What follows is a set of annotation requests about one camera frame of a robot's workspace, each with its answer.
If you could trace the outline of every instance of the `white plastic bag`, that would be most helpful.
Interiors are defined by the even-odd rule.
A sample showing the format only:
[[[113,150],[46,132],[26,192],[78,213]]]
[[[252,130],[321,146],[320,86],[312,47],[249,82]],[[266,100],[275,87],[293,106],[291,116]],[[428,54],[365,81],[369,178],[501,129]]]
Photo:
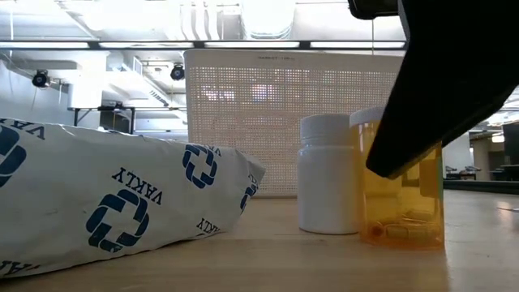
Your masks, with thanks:
[[[263,175],[232,148],[0,118],[0,278],[229,230]]]

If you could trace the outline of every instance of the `white plastic basket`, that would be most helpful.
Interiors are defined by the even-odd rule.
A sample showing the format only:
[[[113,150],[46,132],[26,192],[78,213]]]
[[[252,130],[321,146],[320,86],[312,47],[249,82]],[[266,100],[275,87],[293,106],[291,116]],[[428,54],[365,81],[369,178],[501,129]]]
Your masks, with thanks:
[[[299,121],[385,105],[402,57],[193,49],[189,140],[240,149],[267,168],[258,196],[295,196]]]

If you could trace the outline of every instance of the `black plastic object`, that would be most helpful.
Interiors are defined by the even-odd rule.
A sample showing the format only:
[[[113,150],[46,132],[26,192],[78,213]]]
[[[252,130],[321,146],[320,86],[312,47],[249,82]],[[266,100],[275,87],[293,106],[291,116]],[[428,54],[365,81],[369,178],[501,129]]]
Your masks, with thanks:
[[[490,117],[519,84],[519,2],[401,1],[409,47],[367,158],[386,178]]]
[[[348,0],[355,18],[372,20],[379,16],[398,15],[397,0]]]

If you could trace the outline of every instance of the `wooden table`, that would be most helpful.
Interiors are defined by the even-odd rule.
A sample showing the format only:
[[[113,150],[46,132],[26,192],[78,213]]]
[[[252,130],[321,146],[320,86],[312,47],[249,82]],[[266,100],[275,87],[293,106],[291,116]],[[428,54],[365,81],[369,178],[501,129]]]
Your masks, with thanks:
[[[228,234],[55,273],[0,291],[518,291],[519,196],[446,191],[446,252],[298,229],[295,200],[257,199]]]

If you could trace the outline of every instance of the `white lid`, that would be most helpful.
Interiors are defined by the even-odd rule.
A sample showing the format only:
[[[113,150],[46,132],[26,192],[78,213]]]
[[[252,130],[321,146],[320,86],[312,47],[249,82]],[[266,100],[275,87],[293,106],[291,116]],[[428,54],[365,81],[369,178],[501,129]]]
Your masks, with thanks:
[[[350,115],[350,127],[357,126],[366,122],[380,121],[384,114],[385,107],[376,106],[369,109],[361,109]]]
[[[317,114],[301,120],[301,140],[333,138],[347,141],[350,135],[350,116],[347,114]]]

